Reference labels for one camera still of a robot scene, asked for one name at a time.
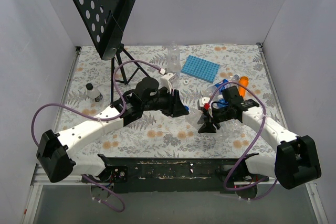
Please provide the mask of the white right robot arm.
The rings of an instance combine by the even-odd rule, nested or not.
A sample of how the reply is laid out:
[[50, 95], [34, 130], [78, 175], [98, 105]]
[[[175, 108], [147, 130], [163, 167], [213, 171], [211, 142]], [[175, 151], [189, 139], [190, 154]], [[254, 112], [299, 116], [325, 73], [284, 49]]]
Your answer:
[[198, 108], [202, 112], [204, 123], [198, 132], [216, 133], [221, 123], [238, 120], [253, 129], [257, 133], [255, 138], [262, 137], [276, 153], [275, 158], [270, 158], [249, 154], [249, 150], [246, 150], [228, 170], [224, 183], [229, 181], [236, 169], [242, 180], [248, 181], [255, 175], [263, 175], [276, 179], [285, 189], [292, 189], [321, 177], [316, 144], [310, 136], [299, 136], [267, 117], [261, 102], [245, 100], [239, 95], [236, 86], [224, 89], [222, 95], [227, 102], [227, 106], [222, 108], [214, 108], [208, 97], [199, 100]]

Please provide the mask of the clear bottle green logo cap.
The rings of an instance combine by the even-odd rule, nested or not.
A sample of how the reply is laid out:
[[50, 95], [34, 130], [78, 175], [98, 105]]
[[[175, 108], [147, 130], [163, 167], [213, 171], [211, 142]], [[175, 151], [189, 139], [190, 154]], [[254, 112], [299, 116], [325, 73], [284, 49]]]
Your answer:
[[167, 61], [167, 70], [170, 73], [173, 73], [174, 78], [171, 81], [172, 86], [174, 88], [178, 88], [179, 84], [180, 84], [180, 75], [181, 75], [181, 63], [180, 63], [180, 57], [179, 56], [175, 56], [175, 55], [171, 55]]

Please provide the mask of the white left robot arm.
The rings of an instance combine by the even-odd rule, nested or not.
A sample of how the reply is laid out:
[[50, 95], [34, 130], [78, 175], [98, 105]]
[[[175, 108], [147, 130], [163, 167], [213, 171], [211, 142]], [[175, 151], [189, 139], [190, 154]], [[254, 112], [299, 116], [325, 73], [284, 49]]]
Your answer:
[[157, 80], [145, 77], [135, 89], [126, 91], [93, 120], [58, 133], [48, 130], [42, 134], [37, 159], [49, 181], [57, 183], [69, 175], [91, 175], [100, 182], [108, 181], [112, 170], [107, 158], [101, 154], [94, 157], [80, 155], [80, 150], [140, 119], [145, 111], [161, 111], [172, 118], [189, 113], [178, 90], [160, 87]]

